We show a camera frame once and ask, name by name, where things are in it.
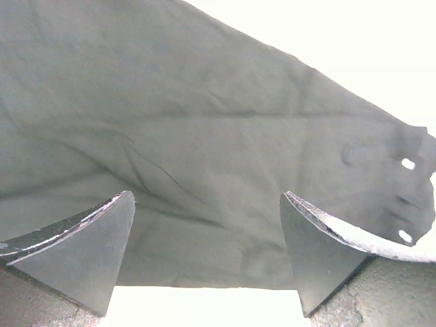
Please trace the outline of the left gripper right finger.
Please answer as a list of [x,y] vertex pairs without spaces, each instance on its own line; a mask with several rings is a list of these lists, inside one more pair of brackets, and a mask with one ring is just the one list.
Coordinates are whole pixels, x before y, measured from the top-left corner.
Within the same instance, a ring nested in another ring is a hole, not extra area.
[[302,314],[314,326],[434,326],[435,252],[338,219],[292,192],[280,218]]

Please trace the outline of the black long sleeve shirt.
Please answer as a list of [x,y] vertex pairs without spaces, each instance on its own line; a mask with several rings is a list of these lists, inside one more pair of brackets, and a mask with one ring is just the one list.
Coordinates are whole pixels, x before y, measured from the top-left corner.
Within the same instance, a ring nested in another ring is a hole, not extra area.
[[279,198],[435,219],[435,140],[184,1],[1,2],[1,239],[131,191],[119,285],[294,288]]

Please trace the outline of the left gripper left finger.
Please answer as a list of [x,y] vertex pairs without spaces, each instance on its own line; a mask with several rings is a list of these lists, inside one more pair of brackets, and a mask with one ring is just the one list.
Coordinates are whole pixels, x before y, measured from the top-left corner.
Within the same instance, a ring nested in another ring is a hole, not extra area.
[[108,310],[136,209],[120,194],[1,241],[2,326],[97,326]]

